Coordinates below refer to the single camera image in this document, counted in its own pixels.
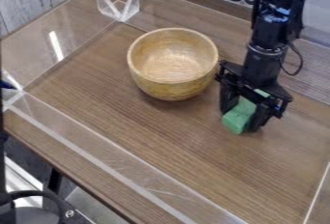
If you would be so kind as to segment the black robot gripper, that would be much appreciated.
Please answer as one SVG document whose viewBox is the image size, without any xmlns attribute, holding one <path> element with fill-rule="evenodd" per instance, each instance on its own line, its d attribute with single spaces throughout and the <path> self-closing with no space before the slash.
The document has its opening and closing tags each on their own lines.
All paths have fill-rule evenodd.
<svg viewBox="0 0 330 224">
<path fill-rule="evenodd" d="M 253 86 L 242 77 L 243 66 L 227 60 L 219 61 L 215 80 L 220 84 L 220 111 L 226 114 L 237 105 L 239 96 L 257 104 L 247 130 L 257 132 L 271 117 L 282 118 L 293 97 L 278 82 L 263 87 Z"/>
</svg>

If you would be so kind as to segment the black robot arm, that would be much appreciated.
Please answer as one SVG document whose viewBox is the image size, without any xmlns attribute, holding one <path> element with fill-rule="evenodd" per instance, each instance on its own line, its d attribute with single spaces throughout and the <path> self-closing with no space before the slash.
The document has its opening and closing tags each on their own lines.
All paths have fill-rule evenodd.
<svg viewBox="0 0 330 224">
<path fill-rule="evenodd" d="M 306 0 L 233 0 L 253 6 L 251 38 L 242 64 L 219 62 L 222 124 L 235 134 L 255 132 L 281 118 L 293 97 L 278 84 L 285 57 L 303 30 Z"/>
</svg>

